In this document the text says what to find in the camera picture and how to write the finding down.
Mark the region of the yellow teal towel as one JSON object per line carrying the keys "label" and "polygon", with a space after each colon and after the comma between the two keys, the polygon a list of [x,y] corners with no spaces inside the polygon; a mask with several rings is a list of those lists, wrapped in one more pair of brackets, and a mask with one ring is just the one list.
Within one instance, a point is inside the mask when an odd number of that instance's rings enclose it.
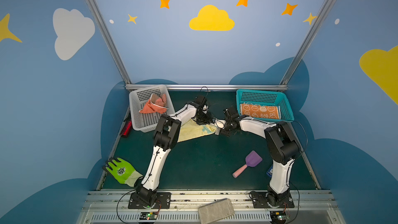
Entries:
{"label": "yellow teal towel", "polygon": [[216,125],[214,124],[204,124],[198,125],[193,119],[183,124],[180,128],[180,134],[178,138],[178,143],[200,138],[202,136],[207,136],[214,134],[216,132]]}

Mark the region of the orange bunny pattern towel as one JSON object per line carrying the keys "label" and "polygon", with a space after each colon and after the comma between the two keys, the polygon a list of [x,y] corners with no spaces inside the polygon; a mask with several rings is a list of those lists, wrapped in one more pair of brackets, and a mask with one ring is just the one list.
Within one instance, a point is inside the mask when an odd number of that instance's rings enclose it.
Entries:
{"label": "orange bunny pattern towel", "polygon": [[242,115],[262,119],[281,119],[279,106],[261,106],[258,104],[241,103],[239,109]]}

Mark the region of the white plastic basket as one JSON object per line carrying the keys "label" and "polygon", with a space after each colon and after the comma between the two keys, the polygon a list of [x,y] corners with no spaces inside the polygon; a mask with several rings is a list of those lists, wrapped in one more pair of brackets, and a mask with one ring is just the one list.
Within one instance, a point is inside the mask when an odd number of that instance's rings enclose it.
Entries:
{"label": "white plastic basket", "polygon": [[158,96],[162,96],[163,94],[165,94],[167,98],[166,113],[168,115],[175,113],[175,109],[172,104],[171,97],[169,95],[166,85],[155,85],[143,89],[134,90],[129,94],[129,101],[130,101],[132,127],[135,131],[142,131],[144,133],[150,132],[155,130],[158,124],[158,121],[161,117],[160,113],[142,114],[139,112],[144,108],[145,104],[148,102],[148,100],[153,94],[156,94]]}

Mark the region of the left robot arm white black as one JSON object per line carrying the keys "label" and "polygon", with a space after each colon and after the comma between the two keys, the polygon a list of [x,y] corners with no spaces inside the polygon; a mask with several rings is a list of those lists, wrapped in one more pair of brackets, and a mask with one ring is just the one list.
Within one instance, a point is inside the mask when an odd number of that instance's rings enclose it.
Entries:
{"label": "left robot arm white black", "polygon": [[177,144],[181,126],[189,120],[210,123],[209,106],[206,103],[189,102],[174,114],[161,115],[153,135],[153,151],[148,170],[134,194],[134,197],[143,205],[154,204],[165,161]]}

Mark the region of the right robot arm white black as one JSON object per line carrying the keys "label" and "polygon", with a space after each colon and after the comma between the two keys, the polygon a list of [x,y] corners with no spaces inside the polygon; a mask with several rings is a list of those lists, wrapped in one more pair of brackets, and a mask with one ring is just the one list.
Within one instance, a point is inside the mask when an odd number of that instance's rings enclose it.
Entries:
{"label": "right robot arm white black", "polygon": [[240,129],[256,134],[266,140],[268,153],[273,160],[273,174],[268,185],[268,201],[274,204],[289,195],[289,180],[292,166],[302,150],[295,132],[285,121],[264,122],[247,115],[229,117],[218,121],[221,133],[229,135],[232,130]]}

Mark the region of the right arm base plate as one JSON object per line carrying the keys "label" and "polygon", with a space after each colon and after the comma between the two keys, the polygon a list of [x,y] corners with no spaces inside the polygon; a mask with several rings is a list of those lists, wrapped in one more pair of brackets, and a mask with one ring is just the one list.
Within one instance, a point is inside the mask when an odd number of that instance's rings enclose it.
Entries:
{"label": "right arm base plate", "polygon": [[249,197],[254,208],[295,208],[291,193],[286,191],[283,194],[274,192],[251,191]]}

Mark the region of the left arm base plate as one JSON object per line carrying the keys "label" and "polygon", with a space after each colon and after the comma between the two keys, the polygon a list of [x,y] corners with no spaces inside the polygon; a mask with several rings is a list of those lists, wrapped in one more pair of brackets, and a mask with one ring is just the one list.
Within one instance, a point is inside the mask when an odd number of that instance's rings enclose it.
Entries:
{"label": "left arm base plate", "polygon": [[149,196],[133,193],[130,196],[128,209],[169,209],[170,203],[170,192],[154,193]]}

